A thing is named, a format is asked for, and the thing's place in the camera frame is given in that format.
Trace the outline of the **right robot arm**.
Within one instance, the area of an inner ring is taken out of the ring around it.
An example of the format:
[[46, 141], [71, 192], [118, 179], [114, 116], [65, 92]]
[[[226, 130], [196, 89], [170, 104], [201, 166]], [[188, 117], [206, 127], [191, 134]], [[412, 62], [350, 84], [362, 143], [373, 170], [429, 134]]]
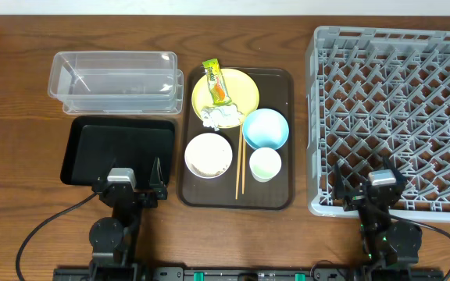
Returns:
[[393, 221], [389, 208], [405, 189], [406, 178], [387, 159], [383, 168], [368, 174], [358, 187], [347, 187], [339, 165], [334, 166], [332, 198], [341, 200], [346, 212], [356, 211], [361, 222], [362, 246], [370, 260], [348, 275], [350, 280], [411, 280], [410, 268], [419, 261], [422, 230]]

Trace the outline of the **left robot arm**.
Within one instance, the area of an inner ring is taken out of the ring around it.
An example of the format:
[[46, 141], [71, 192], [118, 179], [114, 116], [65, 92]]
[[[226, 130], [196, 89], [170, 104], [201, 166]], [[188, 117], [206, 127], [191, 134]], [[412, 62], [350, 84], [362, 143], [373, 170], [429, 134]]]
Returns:
[[137, 190], [133, 169], [112, 167], [92, 186], [100, 201], [112, 208], [112, 215], [99, 219], [91, 227], [89, 241], [92, 260], [87, 279], [143, 280], [144, 266], [134, 260], [134, 252], [145, 208], [156, 208], [167, 199], [167, 187], [158, 158], [148, 177], [148, 188]]

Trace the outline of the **pile of rice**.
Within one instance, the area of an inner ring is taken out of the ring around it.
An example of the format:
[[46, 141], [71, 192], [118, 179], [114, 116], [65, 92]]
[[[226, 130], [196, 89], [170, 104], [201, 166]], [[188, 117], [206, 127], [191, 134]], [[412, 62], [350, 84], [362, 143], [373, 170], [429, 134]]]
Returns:
[[221, 174], [227, 167], [227, 152], [208, 144], [196, 144], [191, 153], [191, 164], [205, 177]]

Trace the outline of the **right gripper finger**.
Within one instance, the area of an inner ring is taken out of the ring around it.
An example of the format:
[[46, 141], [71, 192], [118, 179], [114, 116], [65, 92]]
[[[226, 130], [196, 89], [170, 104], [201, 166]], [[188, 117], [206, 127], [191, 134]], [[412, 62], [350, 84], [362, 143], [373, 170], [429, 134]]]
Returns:
[[334, 186], [332, 191], [332, 198], [334, 200], [341, 200], [345, 197], [345, 185], [341, 175], [340, 166], [338, 163], [334, 165]]
[[395, 183], [406, 183], [406, 178], [399, 172], [395, 165], [389, 160], [388, 157], [382, 157], [383, 170], [388, 170], [390, 174], [395, 178]]

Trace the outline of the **white tissue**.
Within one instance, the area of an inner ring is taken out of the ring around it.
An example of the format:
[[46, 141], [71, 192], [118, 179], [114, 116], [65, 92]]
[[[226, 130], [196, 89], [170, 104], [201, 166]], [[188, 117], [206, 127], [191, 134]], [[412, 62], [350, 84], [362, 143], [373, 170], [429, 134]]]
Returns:
[[236, 127], [241, 124], [243, 114], [238, 111], [235, 104], [205, 107], [200, 116], [204, 127], [219, 129]]

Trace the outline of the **green orange snack wrapper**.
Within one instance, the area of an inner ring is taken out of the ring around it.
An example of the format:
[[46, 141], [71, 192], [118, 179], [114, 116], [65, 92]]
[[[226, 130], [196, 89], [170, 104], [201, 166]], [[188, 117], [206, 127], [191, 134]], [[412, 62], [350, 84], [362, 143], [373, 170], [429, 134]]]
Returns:
[[218, 59], [209, 59], [202, 63], [209, 93], [214, 105], [229, 105], [232, 102], [228, 94]]

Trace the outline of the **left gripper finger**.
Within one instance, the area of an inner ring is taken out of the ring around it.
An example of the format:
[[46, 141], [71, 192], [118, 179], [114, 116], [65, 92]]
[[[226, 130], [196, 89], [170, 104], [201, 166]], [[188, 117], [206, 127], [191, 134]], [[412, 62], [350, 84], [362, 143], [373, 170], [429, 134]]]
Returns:
[[110, 163], [106, 166], [106, 168], [102, 171], [102, 174], [100, 176], [100, 180], [107, 180], [108, 175], [110, 174], [110, 171], [112, 168], [116, 167], [116, 159], [113, 158]]
[[166, 200], [168, 196], [167, 186], [163, 180], [163, 172], [158, 157], [155, 158], [149, 179], [149, 189], [155, 193], [158, 200]]

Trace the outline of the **white cup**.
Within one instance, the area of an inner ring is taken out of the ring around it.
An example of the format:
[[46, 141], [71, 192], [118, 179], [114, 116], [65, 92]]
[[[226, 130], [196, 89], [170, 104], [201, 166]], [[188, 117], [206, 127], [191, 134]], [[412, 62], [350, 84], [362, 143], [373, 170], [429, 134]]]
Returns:
[[272, 148], [259, 148], [252, 153], [249, 167], [253, 178], [260, 183], [265, 183], [279, 173], [282, 160], [278, 152]]

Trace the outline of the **white bowl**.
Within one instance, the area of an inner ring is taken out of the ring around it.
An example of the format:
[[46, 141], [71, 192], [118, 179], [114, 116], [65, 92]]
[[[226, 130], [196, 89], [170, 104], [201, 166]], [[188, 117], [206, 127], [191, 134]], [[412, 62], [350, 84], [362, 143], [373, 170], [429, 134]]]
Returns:
[[184, 161], [191, 173], [203, 179], [213, 179], [230, 167], [233, 152], [229, 142], [217, 133], [202, 133], [190, 140]]

